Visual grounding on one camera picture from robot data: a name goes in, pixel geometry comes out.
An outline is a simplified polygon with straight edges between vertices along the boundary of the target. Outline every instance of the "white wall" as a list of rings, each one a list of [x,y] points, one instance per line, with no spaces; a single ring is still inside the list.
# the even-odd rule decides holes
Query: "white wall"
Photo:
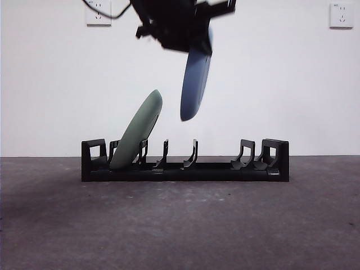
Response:
[[[360,0],[353,30],[329,29],[328,0],[243,0],[212,21],[214,55],[198,115],[182,123],[187,55],[136,40],[131,8],[87,28],[81,0],[2,0],[2,156],[79,156],[121,137],[155,88],[149,155],[236,155],[240,138],[289,140],[292,155],[360,154]],[[125,1],[113,0],[113,11]]]

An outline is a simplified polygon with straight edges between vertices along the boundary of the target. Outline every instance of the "black cable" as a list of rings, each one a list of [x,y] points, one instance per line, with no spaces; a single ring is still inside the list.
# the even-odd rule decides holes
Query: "black cable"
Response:
[[[106,13],[104,13],[104,12],[102,12],[102,11],[94,8],[93,6],[91,6],[91,5],[87,2],[87,0],[83,0],[83,2],[84,2],[85,5],[87,5],[90,9],[92,9],[92,10],[94,10],[95,12],[98,12],[100,15],[102,15],[102,16],[104,16],[104,17],[107,17],[107,18],[110,18],[110,19],[120,18],[120,17],[125,13],[125,11],[128,10],[128,8],[130,8],[130,6],[131,6],[131,3],[129,3],[129,4],[126,6],[126,8],[124,8],[124,9],[122,10],[122,12],[120,12],[120,13],[117,14],[116,16],[113,16],[113,15],[106,14]]]

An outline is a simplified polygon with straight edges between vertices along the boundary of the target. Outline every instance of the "blue plate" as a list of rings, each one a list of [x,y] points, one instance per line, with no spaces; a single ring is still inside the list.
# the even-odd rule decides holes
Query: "blue plate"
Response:
[[[209,38],[211,41],[211,31],[209,31]],[[182,121],[192,119],[200,108],[208,79],[210,60],[210,55],[190,48],[181,95],[180,117]]]

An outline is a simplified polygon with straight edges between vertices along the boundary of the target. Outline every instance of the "wall outlet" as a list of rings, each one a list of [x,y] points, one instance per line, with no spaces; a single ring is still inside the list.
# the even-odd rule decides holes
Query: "wall outlet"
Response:
[[[353,3],[330,4],[330,27],[331,28],[354,27],[354,4]]]
[[[110,0],[87,0],[87,2],[97,10],[109,15],[111,14]],[[96,25],[111,26],[110,18],[104,17],[103,15],[90,9],[89,7],[85,7],[85,8],[86,8],[86,24],[88,26],[96,26]]]

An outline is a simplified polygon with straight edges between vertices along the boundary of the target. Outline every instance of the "outlet plate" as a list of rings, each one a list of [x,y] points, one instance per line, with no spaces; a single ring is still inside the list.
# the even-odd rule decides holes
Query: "outlet plate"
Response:
[[[330,27],[353,28],[354,4],[341,2],[330,4]]]
[[[87,2],[106,14],[111,14],[111,1],[110,0],[87,0]],[[98,12],[85,7],[86,11],[86,24],[88,26],[111,26],[111,19],[100,15]]]

